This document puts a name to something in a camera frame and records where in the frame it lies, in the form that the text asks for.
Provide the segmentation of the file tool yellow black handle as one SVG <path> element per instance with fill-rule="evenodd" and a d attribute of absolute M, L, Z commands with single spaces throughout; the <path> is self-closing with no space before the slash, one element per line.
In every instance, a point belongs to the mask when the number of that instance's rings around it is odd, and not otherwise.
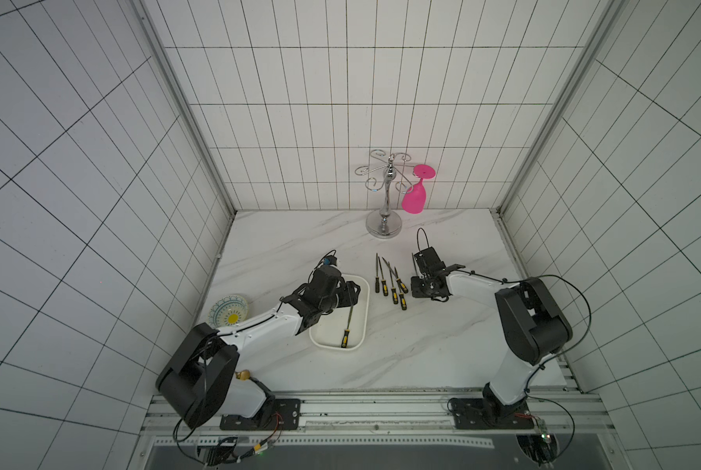
<path fill-rule="evenodd" d="M 380 262 L 380 257 L 377 253 L 375 254 L 375 293 L 377 294 L 381 292 Z"/>

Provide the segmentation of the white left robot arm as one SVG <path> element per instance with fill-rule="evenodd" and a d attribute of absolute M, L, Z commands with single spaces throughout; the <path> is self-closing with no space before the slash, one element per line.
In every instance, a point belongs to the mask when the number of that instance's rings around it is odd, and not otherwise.
<path fill-rule="evenodd" d="M 309 330 L 337 309 L 355 307 L 362 291 L 334 264 L 321 262 L 270 311 L 232 327 L 196 325 L 158 375 L 156 389 L 191 430 L 216 415 L 229 429 L 268 427 L 279 412 L 275 396 L 253 377 L 239 379 L 239 360 Z"/>

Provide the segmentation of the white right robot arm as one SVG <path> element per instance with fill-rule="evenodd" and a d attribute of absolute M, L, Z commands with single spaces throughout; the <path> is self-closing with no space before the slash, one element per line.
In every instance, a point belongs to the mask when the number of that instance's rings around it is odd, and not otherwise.
<path fill-rule="evenodd" d="M 508 347 L 495 377 L 483 390 L 484 409 L 494 416 L 515 411 L 530 381 L 573 338 L 573 329 L 540 278 L 496 279 L 445 264 L 432 247 L 412 255 L 417 274 L 413 297 L 446 302 L 463 297 L 497 310 Z"/>

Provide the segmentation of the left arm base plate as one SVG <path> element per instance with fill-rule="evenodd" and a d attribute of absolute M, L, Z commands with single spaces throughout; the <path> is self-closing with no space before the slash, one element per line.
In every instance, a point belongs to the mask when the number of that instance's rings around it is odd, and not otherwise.
<path fill-rule="evenodd" d="M 300 399 L 268 399 L 254 417 L 223 415 L 219 428 L 222 431 L 293 431 L 299 428 L 299 417 Z"/>

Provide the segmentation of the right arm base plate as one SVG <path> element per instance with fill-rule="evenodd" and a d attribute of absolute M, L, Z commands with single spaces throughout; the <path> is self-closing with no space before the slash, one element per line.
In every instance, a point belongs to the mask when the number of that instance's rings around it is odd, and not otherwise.
<path fill-rule="evenodd" d="M 522 431 L 534 428 L 525 401 L 502 405 L 491 399 L 451 398 L 447 409 L 458 430 Z"/>

